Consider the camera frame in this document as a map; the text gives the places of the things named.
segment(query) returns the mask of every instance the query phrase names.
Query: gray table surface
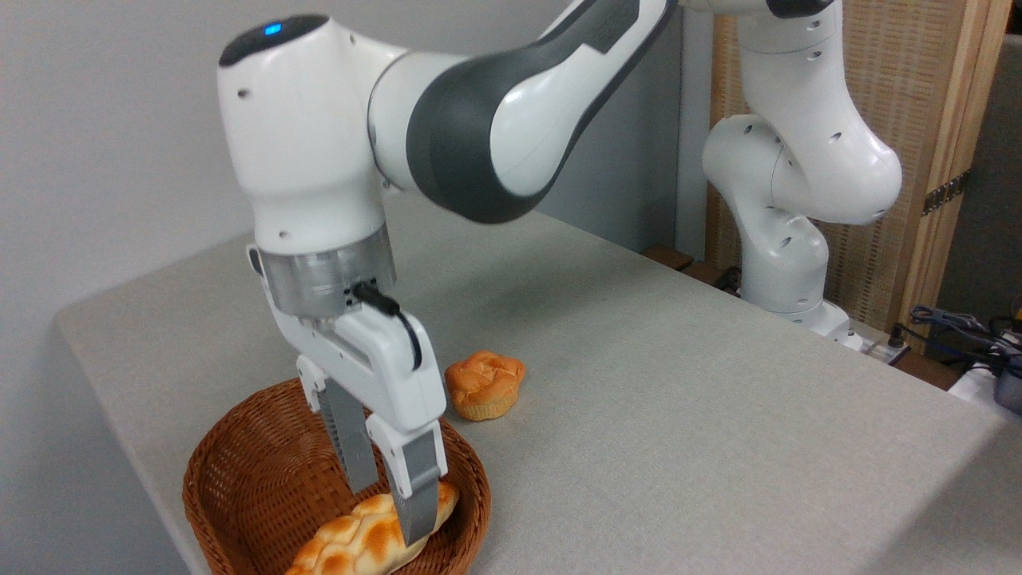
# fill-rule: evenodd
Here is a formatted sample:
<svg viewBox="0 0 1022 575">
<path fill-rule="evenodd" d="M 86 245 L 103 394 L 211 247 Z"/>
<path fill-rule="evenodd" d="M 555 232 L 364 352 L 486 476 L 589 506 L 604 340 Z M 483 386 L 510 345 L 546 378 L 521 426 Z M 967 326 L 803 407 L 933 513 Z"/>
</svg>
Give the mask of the gray table surface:
<svg viewBox="0 0 1022 575">
<path fill-rule="evenodd" d="M 439 365 L 528 367 L 503 419 L 451 414 L 493 489 L 473 573 L 1022 572 L 1018 428 L 543 214 L 386 210 Z M 192 449 L 294 374 L 246 241 L 57 319 L 194 573 Z"/>
</svg>

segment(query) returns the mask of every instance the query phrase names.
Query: wicker basket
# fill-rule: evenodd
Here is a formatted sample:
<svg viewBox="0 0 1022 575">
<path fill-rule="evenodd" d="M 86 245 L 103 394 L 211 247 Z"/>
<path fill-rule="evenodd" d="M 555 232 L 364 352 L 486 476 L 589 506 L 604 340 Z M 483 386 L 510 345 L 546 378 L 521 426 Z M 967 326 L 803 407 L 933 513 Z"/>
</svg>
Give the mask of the wicker basket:
<svg viewBox="0 0 1022 575">
<path fill-rule="evenodd" d="M 461 499 L 401 574 L 465 573 L 490 523 L 490 485 L 475 451 L 440 420 L 449 473 Z M 297 380 L 253 394 L 210 430 L 188 462 L 185 515 L 215 574 L 280 575 L 327 521 L 389 491 L 384 478 L 358 496 L 344 482 L 319 417 Z"/>
</svg>

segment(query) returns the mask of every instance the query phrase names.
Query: bread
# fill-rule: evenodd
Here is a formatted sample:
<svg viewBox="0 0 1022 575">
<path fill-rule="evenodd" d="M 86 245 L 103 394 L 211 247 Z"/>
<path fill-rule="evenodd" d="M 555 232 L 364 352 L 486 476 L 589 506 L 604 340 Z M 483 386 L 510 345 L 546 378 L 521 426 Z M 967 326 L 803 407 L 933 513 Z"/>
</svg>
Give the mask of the bread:
<svg viewBox="0 0 1022 575">
<path fill-rule="evenodd" d="M 439 483 L 436 524 L 430 535 L 454 512 L 458 488 Z M 415 559 L 426 546 L 423 537 L 405 546 L 390 493 L 369 497 L 352 510 L 320 527 L 305 544 L 284 575 L 383 575 L 393 573 Z"/>
<path fill-rule="evenodd" d="M 525 377 L 521 362 L 491 351 L 478 351 L 444 373 L 451 402 L 466 420 L 494 420 L 518 401 L 518 387 Z"/>
</svg>

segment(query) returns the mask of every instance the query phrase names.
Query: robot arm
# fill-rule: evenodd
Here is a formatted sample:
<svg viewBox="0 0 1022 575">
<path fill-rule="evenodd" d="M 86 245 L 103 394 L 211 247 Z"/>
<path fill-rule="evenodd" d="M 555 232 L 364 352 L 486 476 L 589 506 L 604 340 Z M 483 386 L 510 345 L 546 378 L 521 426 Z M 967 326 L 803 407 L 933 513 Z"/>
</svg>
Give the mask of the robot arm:
<svg viewBox="0 0 1022 575">
<path fill-rule="evenodd" d="M 703 153 L 742 239 L 742 299 L 857 348 L 847 315 L 824 301 L 827 241 L 808 218 L 876 221 L 897 199 L 901 167 L 848 95 L 841 1 L 790 18 L 756 0 L 704 1 L 747 5 L 736 11 L 753 113 L 721 121 Z"/>
<path fill-rule="evenodd" d="M 321 15 L 268 22 L 224 50 L 249 257 L 353 491 L 378 479 L 370 441 L 380 448 L 406 542 L 433 527 L 446 398 L 422 325 L 381 294 L 396 281 L 383 190 L 418 188 L 480 222 L 523 214 L 673 4 L 583 0 L 529 46 L 471 59 Z"/>
</svg>

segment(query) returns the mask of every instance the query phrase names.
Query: black cable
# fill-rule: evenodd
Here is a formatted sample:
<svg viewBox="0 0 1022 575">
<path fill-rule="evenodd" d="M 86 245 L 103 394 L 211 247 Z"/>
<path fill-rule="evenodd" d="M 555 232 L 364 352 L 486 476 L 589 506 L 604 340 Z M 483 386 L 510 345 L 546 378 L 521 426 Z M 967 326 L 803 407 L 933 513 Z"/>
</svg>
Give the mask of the black cable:
<svg viewBox="0 0 1022 575">
<path fill-rule="evenodd" d="M 895 324 L 894 328 L 896 330 L 898 330 L 899 333 L 903 332 L 905 334 L 909 334 L 910 336 L 912 336 L 912 337 L 914 337 L 914 338 L 916 338 L 918 340 L 922 340 L 922 341 L 926 342 L 927 344 L 929 344 L 929 345 L 931 345 L 931 346 L 933 346 L 933 347 L 935 347 L 935 348 L 937 348 L 937 349 L 939 349 L 939 350 L 941 350 L 943 352 L 949 353 L 951 355 L 957 355 L 959 357 L 964 357 L 966 360 L 971 360 L 972 362 L 975 362 L 977 364 L 985 364 L 985 365 L 989 366 L 990 368 L 996 368 L 998 370 L 1004 370 L 1004 371 L 1008 372 L 1009 374 L 1015 376 L 1016 378 L 1022 378 L 1022 373 L 1018 372 L 1018 369 L 1015 366 L 1013 366 L 1010 361 L 1008 361 L 1008 362 L 1003 361 L 1002 356 L 993 356 L 993 355 L 987 355 L 987 354 L 978 354 L 978 353 L 972 353 L 972 352 L 962 351 L 962 350 L 955 349 L 955 348 L 949 348 L 949 347 L 947 347 L 947 346 L 945 346 L 945 345 L 943 345 L 943 344 L 941 344 L 941 343 L 939 343 L 939 342 L 937 342 L 937 341 L 935 341 L 935 340 L 933 340 L 931 338 L 927 338 L 926 336 L 923 336 L 922 334 L 918 334 L 916 332 L 913 332 L 908 327 L 905 327 L 903 324 Z"/>
<path fill-rule="evenodd" d="M 402 326 L 405 327 L 405 331 L 408 332 L 408 339 L 412 341 L 412 352 L 415 357 L 412 371 L 415 372 L 418 370 L 422 366 L 422 346 L 419 344 L 419 337 L 415 335 L 415 329 L 412 328 L 412 324 L 402 314 L 401 305 L 398 304 L 397 300 L 380 294 L 375 285 L 366 281 L 356 283 L 352 287 L 352 294 L 362 300 L 363 303 L 369 304 L 379 310 L 380 314 L 397 318 L 401 321 Z"/>
</svg>

